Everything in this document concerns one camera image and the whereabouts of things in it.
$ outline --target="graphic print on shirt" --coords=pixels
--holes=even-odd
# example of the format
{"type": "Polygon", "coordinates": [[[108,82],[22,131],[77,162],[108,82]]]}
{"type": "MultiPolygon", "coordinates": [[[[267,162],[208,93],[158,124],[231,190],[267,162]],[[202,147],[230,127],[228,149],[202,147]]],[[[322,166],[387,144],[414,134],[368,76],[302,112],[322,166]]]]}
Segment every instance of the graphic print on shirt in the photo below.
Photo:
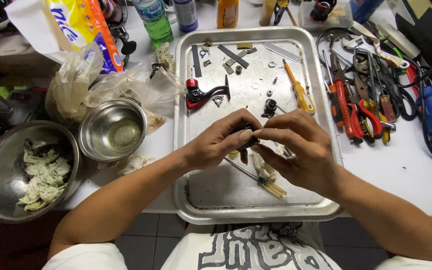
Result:
{"type": "Polygon", "coordinates": [[[270,270],[281,266],[297,270],[333,270],[321,252],[297,238],[297,228],[254,225],[213,234],[212,250],[199,254],[198,270],[270,270]]]}

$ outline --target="blue spray can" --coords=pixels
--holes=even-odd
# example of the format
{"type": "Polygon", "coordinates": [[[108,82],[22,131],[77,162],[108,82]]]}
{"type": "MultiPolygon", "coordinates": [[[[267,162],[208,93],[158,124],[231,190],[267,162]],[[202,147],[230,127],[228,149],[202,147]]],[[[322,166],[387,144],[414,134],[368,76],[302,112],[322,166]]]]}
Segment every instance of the blue spray can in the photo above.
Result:
{"type": "Polygon", "coordinates": [[[198,29],[195,0],[173,0],[173,6],[181,31],[189,33],[198,29]]]}
{"type": "Polygon", "coordinates": [[[363,24],[385,0],[349,0],[353,21],[363,24]]]}

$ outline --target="forearm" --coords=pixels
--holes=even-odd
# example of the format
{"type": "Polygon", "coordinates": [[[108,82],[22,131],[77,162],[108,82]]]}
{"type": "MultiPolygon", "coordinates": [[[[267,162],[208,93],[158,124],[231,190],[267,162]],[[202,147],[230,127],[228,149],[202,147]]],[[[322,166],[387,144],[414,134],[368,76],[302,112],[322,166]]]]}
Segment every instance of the forearm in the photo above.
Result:
{"type": "Polygon", "coordinates": [[[339,168],[340,191],[332,199],[348,211],[384,249],[432,261],[432,218],[410,202],[339,168]]]}
{"type": "Polygon", "coordinates": [[[108,242],[176,179],[189,171],[178,151],[100,188],[59,223],[49,257],[72,245],[108,242]]]}

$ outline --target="tissue paper package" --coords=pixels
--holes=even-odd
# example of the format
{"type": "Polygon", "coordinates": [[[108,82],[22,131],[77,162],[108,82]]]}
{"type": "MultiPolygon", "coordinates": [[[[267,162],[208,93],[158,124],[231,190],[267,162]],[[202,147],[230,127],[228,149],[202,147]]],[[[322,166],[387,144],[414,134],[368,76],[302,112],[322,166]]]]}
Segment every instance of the tissue paper package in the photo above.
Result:
{"type": "Polygon", "coordinates": [[[75,50],[91,41],[99,46],[104,61],[100,74],[123,71],[121,58],[98,0],[46,1],[59,28],[75,50]]]}

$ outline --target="stainless steel bowl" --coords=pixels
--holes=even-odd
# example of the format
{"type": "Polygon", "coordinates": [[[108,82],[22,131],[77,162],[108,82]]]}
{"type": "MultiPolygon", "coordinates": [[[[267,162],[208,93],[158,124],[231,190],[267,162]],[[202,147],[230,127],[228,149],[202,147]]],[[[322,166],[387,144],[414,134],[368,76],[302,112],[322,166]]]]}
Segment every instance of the stainless steel bowl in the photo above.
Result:
{"type": "Polygon", "coordinates": [[[146,137],[146,114],[136,101],[118,98],[89,111],[79,125],[82,153],[100,163],[119,161],[146,137]]]}
{"type": "Polygon", "coordinates": [[[42,216],[76,191],[84,173],[77,141],[62,125],[51,121],[30,121],[12,128],[0,138],[0,221],[24,223],[42,216]],[[27,139],[30,139],[33,145],[57,141],[64,152],[74,153],[71,175],[63,193],[46,207],[28,212],[24,211],[24,205],[16,205],[26,194],[25,187],[29,182],[23,162],[23,146],[27,139]]]}

